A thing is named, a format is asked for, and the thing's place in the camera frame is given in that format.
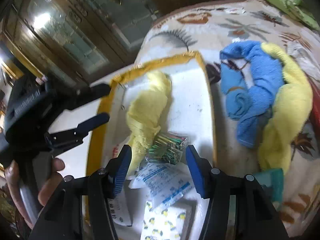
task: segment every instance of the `blue gripper pad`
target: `blue gripper pad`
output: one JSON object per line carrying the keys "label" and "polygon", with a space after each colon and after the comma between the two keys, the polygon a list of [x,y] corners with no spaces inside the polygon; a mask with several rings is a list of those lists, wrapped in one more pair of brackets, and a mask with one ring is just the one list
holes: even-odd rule
{"label": "blue gripper pad", "polygon": [[131,147],[124,145],[117,158],[111,159],[107,164],[109,181],[113,183],[113,194],[121,192],[125,177],[131,162]]}
{"label": "blue gripper pad", "polygon": [[193,145],[186,149],[186,160],[196,191],[202,198],[210,198],[210,170],[212,166],[207,159],[200,158]]}

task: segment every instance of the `blue stripe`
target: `blue stripe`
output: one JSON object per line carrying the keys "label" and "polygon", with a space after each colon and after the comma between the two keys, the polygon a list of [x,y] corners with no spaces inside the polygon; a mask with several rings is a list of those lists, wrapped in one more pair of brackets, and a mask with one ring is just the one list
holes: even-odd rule
{"label": "blue stripe", "polygon": [[161,169],[156,170],[156,171],[154,171],[153,173],[149,174],[148,176],[144,177],[144,178],[143,178],[143,182],[146,182],[147,179],[150,179],[152,176],[154,176],[154,175],[156,175],[157,173],[165,170],[166,168],[167,168],[167,167],[162,167]]}
{"label": "blue stripe", "polygon": [[187,182],[186,184],[184,184],[182,187],[180,187],[176,192],[174,192],[172,195],[170,195],[169,197],[167,197],[164,201],[162,201],[162,203],[164,205],[167,206],[168,202],[173,199],[176,195],[178,195],[179,193],[182,192],[182,190],[184,190],[186,187],[190,186],[190,183]]}

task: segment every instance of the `yellow towel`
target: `yellow towel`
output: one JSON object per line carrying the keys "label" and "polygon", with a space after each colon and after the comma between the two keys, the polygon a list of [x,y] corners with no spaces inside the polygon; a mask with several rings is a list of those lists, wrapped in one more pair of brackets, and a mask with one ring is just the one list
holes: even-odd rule
{"label": "yellow towel", "polygon": [[160,131],[160,115],[167,105],[171,93],[171,81],[160,71],[147,73],[150,87],[141,91],[131,103],[126,121],[131,130],[129,145],[132,148],[132,159],[128,176],[134,174],[146,151],[151,147],[155,135]]}
{"label": "yellow towel", "polygon": [[312,90],[304,72],[279,46],[262,43],[261,48],[282,61],[282,75],[287,84],[280,87],[276,95],[273,117],[263,130],[258,160],[263,170],[282,168],[285,174],[291,163],[291,142],[312,108]]}

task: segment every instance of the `blue cloth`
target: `blue cloth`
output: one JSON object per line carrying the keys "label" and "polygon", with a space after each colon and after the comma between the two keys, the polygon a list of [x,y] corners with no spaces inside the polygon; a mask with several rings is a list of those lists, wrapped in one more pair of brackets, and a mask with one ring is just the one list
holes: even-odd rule
{"label": "blue cloth", "polygon": [[227,114],[238,120],[251,106],[248,88],[240,71],[221,63],[221,91],[226,95]]}
{"label": "blue cloth", "polygon": [[239,120],[237,140],[253,148],[256,141],[258,116],[273,105],[279,88],[284,85],[282,66],[261,49],[258,41],[234,42],[220,51],[220,59],[245,58],[251,62],[251,76],[254,86],[249,88],[252,105]]}

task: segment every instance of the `metal screw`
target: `metal screw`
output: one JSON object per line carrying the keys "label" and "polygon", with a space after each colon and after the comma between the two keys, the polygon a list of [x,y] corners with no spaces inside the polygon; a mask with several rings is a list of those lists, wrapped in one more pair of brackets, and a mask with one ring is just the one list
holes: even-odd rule
{"label": "metal screw", "polygon": [[217,169],[217,168],[213,168],[213,169],[211,169],[211,173],[212,173],[212,174],[219,174],[219,173],[220,173],[220,170]]}
{"label": "metal screw", "polygon": [[73,177],[72,175],[67,175],[67,176],[65,176],[65,177],[63,178],[63,180],[64,180],[65,182],[71,181],[71,180],[73,180],[73,179],[74,179],[74,177]]}
{"label": "metal screw", "polygon": [[98,169],[100,175],[106,174],[107,170],[105,168]]}
{"label": "metal screw", "polygon": [[254,181],[254,176],[252,176],[251,174],[248,174],[247,176],[245,176],[245,178],[246,178],[248,181]]}

